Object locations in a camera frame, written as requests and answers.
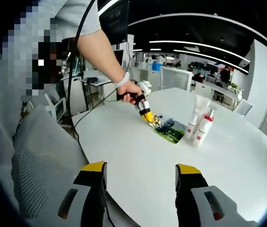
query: monitor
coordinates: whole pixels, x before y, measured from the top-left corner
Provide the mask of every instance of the monitor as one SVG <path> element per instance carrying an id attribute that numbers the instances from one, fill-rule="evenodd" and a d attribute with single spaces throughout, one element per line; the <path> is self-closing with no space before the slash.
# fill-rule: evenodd
<path id="1" fill-rule="evenodd" d="M 114 51 L 114 55 L 121 66 L 123 64 L 123 54 L 124 54 L 123 50 Z"/>
<path id="2" fill-rule="evenodd" d="M 128 35 L 129 1 L 120 1 L 115 5 L 100 16 L 102 30 L 111 45 L 126 42 Z"/>
<path id="3" fill-rule="evenodd" d="M 206 68 L 207 68 L 207 71 L 218 72 L 218 67 L 215 65 L 211 65 L 207 63 Z"/>

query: white pillar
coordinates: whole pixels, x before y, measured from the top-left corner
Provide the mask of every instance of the white pillar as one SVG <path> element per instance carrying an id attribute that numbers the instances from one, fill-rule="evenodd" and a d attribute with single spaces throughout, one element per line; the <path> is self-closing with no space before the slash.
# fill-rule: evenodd
<path id="1" fill-rule="evenodd" d="M 133 40 L 134 40 L 134 35 L 128 35 L 127 36 L 127 42 L 121 43 L 119 49 L 117 49 L 117 45 L 112 45 L 112 49 L 114 51 L 116 50 L 123 50 L 123 62 L 122 62 L 122 67 L 123 69 L 126 69 L 129 63 L 129 58 L 132 58 L 133 56 Z"/>
<path id="2" fill-rule="evenodd" d="M 181 68 L 183 70 L 188 70 L 188 65 L 190 64 L 190 62 L 188 62 L 188 57 L 186 54 L 180 54 L 180 59 L 181 61 Z"/>
<path id="3" fill-rule="evenodd" d="M 143 52 L 137 52 L 137 64 L 138 62 L 143 62 L 144 60 L 144 53 Z"/>
<path id="4" fill-rule="evenodd" d="M 267 47 L 257 40 L 251 46 L 250 61 L 244 98 L 253 107 L 246 119 L 259 128 L 267 113 Z"/>

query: blue bin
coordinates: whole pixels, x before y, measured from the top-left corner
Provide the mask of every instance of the blue bin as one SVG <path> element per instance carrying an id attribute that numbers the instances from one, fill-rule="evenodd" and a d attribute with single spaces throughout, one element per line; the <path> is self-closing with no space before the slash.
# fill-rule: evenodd
<path id="1" fill-rule="evenodd" d="M 159 71 L 161 69 L 161 66 L 163 66 L 163 64 L 153 63 L 152 64 L 152 70 L 153 71 Z"/>

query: wire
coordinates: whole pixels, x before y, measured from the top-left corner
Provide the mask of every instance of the wire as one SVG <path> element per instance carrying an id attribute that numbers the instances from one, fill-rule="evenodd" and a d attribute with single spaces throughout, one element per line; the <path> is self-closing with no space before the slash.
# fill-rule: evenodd
<path id="1" fill-rule="evenodd" d="M 128 54 L 128 56 L 129 56 L 129 62 L 128 62 L 128 65 L 127 65 L 127 68 L 126 68 L 126 72 L 128 72 L 128 69 L 129 69 L 129 66 L 130 66 L 130 63 L 131 63 L 131 55 L 130 55 L 130 50 L 129 50 L 129 43 L 128 43 L 128 41 L 127 41 L 126 44 L 127 44 L 127 45 L 126 45 L 126 48 L 127 48 L 127 54 Z"/>
<path id="2" fill-rule="evenodd" d="M 70 50 L 70 71 L 69 71 L 69 81 L 68 81 L 68 91 L 67 91 L 67 102 L 66 102 L 66 108 L 67 108 L 67 110 L 68 110 L 68 112 L 69 112 L 69 115 L 71 116 L 71 111 L 70 111 L 70 91 L 71 91 L 71 82 L 72 82 L 72 66 L 73 66 L 73 59 L 74 59 L 74 55 L 73 54 L 71 54 L 71 52 L 75 52 L 75 50 L 76 50 L 76 48 L 77 48 L 77 44 L 78 44 L 78 39 L 79 39 L 79 36 L 80 36 L 80 34 L 81 34 L 81 31 L 82 31 L 82 28 L 83 28 L 83 24 L 84 24 L 84 22 L 85 22 L 85 20 L 86 20 L 86 17 L 87 17 L 87 15 L 88 15 L 88 13 L 89 13 L 89 11 L 90 11 L 90 9 L 91 9 L 91 7 L 93 6 L 93 4 L 94 4 L 94 2 L 95 2 L 95 0 L 91 0 L 90 1 L 90 3 L 89 3 L 89 5 L 87 6 L 87 8 L 86 8 L 86 11 L 85 11 L 85 13 L 83 14 L 83 17 L 82 17 L 82 19 L 81 19 L 81 22 L 80 22 L 80 25 L 79 25 L 79 27 L 78 27 L 78 30 L 77 30 L 77 34 L 76 34 L 76 38 L 75 38 L 75 41 L 74 41 L 74 43 L 73 43 L 73 45 L 72 45 L 72 49 Z M 100 103 L 102 103 L 105 99 L 103 99 L 101 102 L 99 102 L 94 108 L 96 108 Z M 74 132 L 78 135 L 78 132 L 76 131 L 76 126 L 77 126 L 77 124 L 74 126 Z M 82 148 L 82 146 L 81 146 L 81 144 L 80 144 L 80 141 L 79 141 L 79 135 L 78 135 L 78 143 L 79 143 L 79 145 L 80 145 L 80 147 L 81 147 L 81 149 L 82 149 L 82 151 L 83 151 L 83 148 Z M 109 221 L 110 221 L 110 223 L 111 223 L 111 225 L 114 227 L 115 225 L 114 225 L 114 223 L 112 222 L 112 220 L 111 220 L 111 218 L 110 218 L 110 215 L 109 215 L 109 211 L 108 211 L 108 207 L 106 206 L 106 209 L 107 209 L 107 215 L 108 215 L 108 219 L 109 219 Z"/>
<path id="3" fill-rule="evenodd" d="M 82 31 L 82 28 L 83 28 L 83 24 L 86 20 L 86 17 L 92 7 L 92 5 L 94 4 L 95 0 L 91 0 L 89 5 L 87 6 L 86 8 L 86 11 L 85 13 L 83 14 L 83 17 L 81 19 L 81 22 L 80 22 L 80 25 L 78 26 L 78 30 L 77 30 L 77 34 L 76 34 L 76 38 L 75 38 L 75 41 L 70 49 L 70 71 L 69 71 L 69 81 L 68 81 L 68 91 L 67 91 L 67 102 L 66 102 L 66 108 L 67 110 L 69 111 L 69 114 L 71 115 L 71 112 L 70 112 L 70 90 L 71 90 L 71 82 L 72 82 L 72 65 L 73 65 L 73 59 L 74 59 L 74 55 L 71 54 L 72 52 L 75 52 L 76 48 L 77 48 L 77 44 L 78 44 L 78 39 L 80 37 L 80 34 L 81 34 L 81 31 Z"/>
<path id="4" fill-rule="evenodd" d="M 105 101 L 109 96 L 111 96 L 114 92 L 116 91 L 116 89 L 115 90 L 113 90 L 107 97 L 105 97 L 103 100 L 101 100 L 97 105 L 95 105 L 95 107 L 94 108 L 92 108 L 88 113 L 86 113 L 76 124 L 75 124 L 75 127 L 74 127 L 74 129 L 76 129 L 76 126 L 79 124 L 79 122 L 81 121 L 81 120 L 83 120 L 88 114 L 90 114 L 91 113 L 91 111 L 93 111 L 99 104 L 101 104 L 103 101 Z"/>

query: robotic hand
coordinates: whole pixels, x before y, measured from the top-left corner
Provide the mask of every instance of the robotic hand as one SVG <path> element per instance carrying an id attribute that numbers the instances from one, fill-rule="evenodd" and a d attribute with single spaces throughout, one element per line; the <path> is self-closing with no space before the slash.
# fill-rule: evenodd
<path id="1" fill-rule="evenodd" d="M 137 96 L 135 93 L 130 93 L 130 96 L 135 99 L 135 106 L 139 110 L 139 114 L 142 116 L 142 118 L 155 128 L 160 125 L 160 121 L 158 117 L 152 113 L 149 102 L 146 100 L 146 97 L 151 93 L 151 84 L 149 81 L 143 80 L 137 83 L 137 85 L 141 88 L 143 94 L 141 96 Z"/>

